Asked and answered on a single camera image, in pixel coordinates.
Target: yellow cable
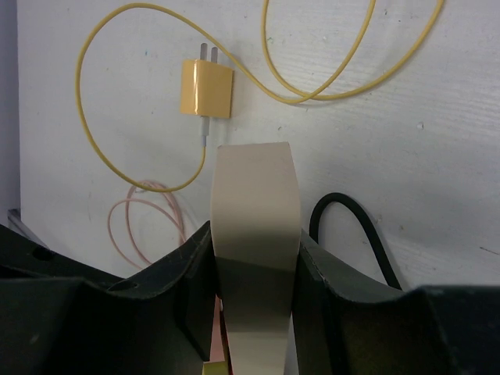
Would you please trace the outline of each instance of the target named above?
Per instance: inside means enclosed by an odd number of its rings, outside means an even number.
[[[188,26],[192,27],[193,29],[197,30],[200,34],[202,34],[205,38],[207,38],[209,41],[211,41],[215,46],[217,46],[218,49],[220,49],[233,63],[235,66],[237,66],[247,77],[249,80],[251,80],[255,85],[257,85],[262,91],[264,91],[266,94],[268,94],[271,98],[285,103],[285,104],[298,104],[305,102],[309,99],[314,99],[314,100],[335,100],[339,98],[347,98],[349,96],[357,95],[360,94],[364,91],[367,91],[375,86],[377,86],[379,83],[383,82],[384,80],[388,79],[392,74],[394,74],[401,66],[403,66],[409,58],[415,53],[415,51],[420,47],[422,44],[423,40],[425,37],[429,34],[430,29],[432,26],[435,24],[436,19],[439,15],[439,12],[441,11],[443,4],[445,3],[445,0],[437,0],[436,7],[434,9],[434,12],[432,13],[432,16],[429,19],[429,22],[427,22],[427,25],[424,27],[423,32],[420,34],[418,39],[416,40],[415,44],[410,48],[410,50],[399,60],[392,68],[390,68],[386,73],[381,75],[379,78],[376,80],[362,86],[359,88],[356,88],[355,90],[351,91],[346,91],[340,94],[335,94],[335,95],[320,95],[321,92],[323,92],[328,86],[330,86],[334,80],[342,73],[344,68],[348,65],[349,61],[355,54],[356,50],[359,47],[359,44],[361,43],[361,40],[363,39],[366,30],[368,29],[368,25],[370,24],[370,20],[373,15],[373,9],[375,8],[375,2],[376,0],[370,0],[370,4],[368,6],[368,10],[366,12],[365,19],[362,23],[361,30],[358,33],[358,36],[356,37],[356,40],[354,41],[354,44],[352,45],[349,53],[345,57],[344,61],[341,63],[341,65],[338,67],[338,69],[335,71],[334,74],[321,86],[319,86],[315,91],[313,92],[305,92],[298,90],[296,87],[292,86],[289,84],[276,70],[276,67],[274,66],[269,50],[267,48],[267,40],[266,40],[266,19],[267,19],[267,9],[269,7],[269,0],[264,0],[263,8],[262,8],[262,22],[261,22],[261,42],[262,42],[262,50],[264,53],[264,58],[266,59],[267,65],[271,70],[271,73],[276,77],[276,79],[283,85],[285,86],[288,90],[294,92],[295,94],[299,95],[300,98],[285,98],[283,96],[277,95],[274,92],[272,92],[269,88],[264,86],[255,76],[250,73],[229,51],[227,51],[223,45],[221,45],[212,35],[204,31],[200,26],[198,26],[196,23],[188,20],[186,17],[182,16],[179,13],[174,12],[173,10],[170,10],[168,8],[164,8],[159,5],[154,5],[154,4],[148,4],[148,3],[140,3],[140,2],[134,2],[131,4],[123,5],[120,6],[118,9],[115,9],[112,11],[108,16],[104,17],[101,22],[99,22],[94,29],[91,31],[91,33],[88,35],[87,39],[84,42],[84,45],[80,51],[80,54],[78,55],[78,60],[77,60],[77,71],[75,74],[75,90],[76,90],[76,99],[77,99],[77,108],[78,108],[78,114],[80,115],[80,119],[82,122],[82,126],[84,128],[85,134],[87,135],[88,141],[90,142],[92,148],[95,150],[95,152],[98,154],[99,158],[106,164],[114,173],[116,173],[119,177],[124,179],[126,182],[129,184],[133,184],[134,186],[147,190],[147,191],[154,191],[158,193],[166,193],[166,192],[171,192],[171,191],[177,191],[182,188],[185,188],[188,186],[191,182],[195,180],[195,178],[200,174],[203,168],[203,164],[205,163],[205,148],[203,148],[203,153],[202,153],[202,161],[200,163],[199,168],[195,172],[192,178],[190,178],[188,181],[186,181],[184,184],[179,185],[177,187],[172,187],[169,189],[157,189],[153,187],[149,187],[143,184],[138,183],[137,181],[131,179],[130,177],[126,176],[124,173],[122,173],[120,170],[118,170],[109,160],[108,158],[105,157],[105,155],[102,153],[101,149],[97,146],[95,143],[94,138],[92,137],[92,134],[90,132],[90,129],[88,128],[87,120],[85,119],[85,114],[84,114],[84,109],[82,106],[81,102],[81,93],[80,93],[80,79],[81,79],[81,69],[84,63],[84,57],[85,53],[87,53],[88,47],[92,43],[92,40],[95,38],[95,35],[114,17],[118,16],[119,14],[129,10],[129,9],[134,9],[134,8],[143,8],[143,9],[153,9],[157,10],[159,12],[166,13],[174,18],[177,18],[178,20],[186,23]]]

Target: black cord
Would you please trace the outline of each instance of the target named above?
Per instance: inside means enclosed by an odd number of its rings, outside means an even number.
[[[398,278],[396,277],[391,264],[389,263],[388,256],[385,252],[384,246],[378,237],[378,233],[372,224],[372,221],[366,214],[365,210],[351,197],[342,193],[330,193],[325,195],[320,199],[320,201],[314,207],[311,214],[311,220],[309,221],[309,236],[319,244],[318,234],[320,231],[320,221],[323,211],[331,203],[341,203],[347,207],[358,219],[361,227],[365,231],[368,241],[372,246],[375,257],[377,258],[378,265],[382,270],[385,281],[387,285],[396,289],[401,290],[401,285],[399,284]]]

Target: white table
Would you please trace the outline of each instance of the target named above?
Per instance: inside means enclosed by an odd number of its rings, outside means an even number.
[[[23,221],[50,248],[120,276],[135,270],[113,250],[110,206],[128,185],[87,143],[73,75],[91,28],[125,1],[19,0]],[[162,0],[199,23],[272,89],[259,43],[260,0]],[[283,75],[312,90],[345,57],[368,1],[271,0],[270,51]],[[415,41],[435,5],[380,0],[367,35],[328,92],[380,75]],[[448,0],[414,59],[377,89],[338,102],[289,106],[235,73],[233,118],[212,122],[202,175],[178,196],[193,227],[209,218],[216,146],[289,141],[303,223],[331,191],[361,202],[377,221],[408,287],[500,284],[500,7]],[[95,137],[126,173],[170,185],[198,165],[199,119],[179,113],[180,66],[204,38],[179,21],[131,10],[96,38],[84,63],[84,108]],[[228,64],[224,56],[221,63]],[[139,242],[156,259],[177,246],[173,226],[133,207]],[[125,251],[123,215],[113,228]],[[383,280],[363,232],[342,207],[326,213],[323,243]]]

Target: coiled pink cord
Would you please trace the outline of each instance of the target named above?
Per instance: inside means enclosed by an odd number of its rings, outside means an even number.
[[[152,180],[143,180],[141,181],[142,184],[148,185],[151,188],[162,188],[166,189],[167,187],[163,184],[160,184],[159,182],[155,182]],[[113,211],[115,210],[116,207],[119,205],[122,205],[125,203],[125,221],[127,223],[127,232],[128,236],[130,239],[130,242],[132,243],[132,247],[134,248],[135,252],[141,258],[141,260],[146,263],[148,266],[152,264],[152,262],[145,257],[143,252],[139,250],[139,247],[134,239],[134,235],[132,234],[132,229],[130,228],[130,203],[131,202],[137,202],[137,203],[142,203],[144,205],[149,205],[153,209],[157,209],[160,211],[163,215],[165,215],[172,223],[173,225],[179,230],[179,245],[182,245],[186,241],[186,233],[185,233],[185,227],[184,227],[184,219],[182,217],[182,211],[180,210],[179,204],[177,203],[177,200],[173,196],[172,193],[161,193],[163,197],[165,197],[166,201],[169,204],[169,207],[173,211],[173,217],[170,215],[167,211],[159,207],[158,205],[147,201],[145,199],[139,199],[139,198],[132,198],[134,193],[136,192],[137,188],[135,186],[130,187],[127,198],[122,199],[121,201],[118,201],[113,205],[113,207],[109,210],[109,215],[108,215],[108,233],[109,233],[109,238],[111,239],[112,245],[115,247],[116,251],[120,254],[122,258],[124,258],[129,264],[131,264],[134,267],[137,267],[138,269],[142,270],[144,267],[139,266],[136,262],[134,262],[132,259],[130,259],[128,256],[126,256],[118,247],[118,244],[115,241],[115,238],[113,237],[113,232],[111,230],[111,216],[113,215]]]

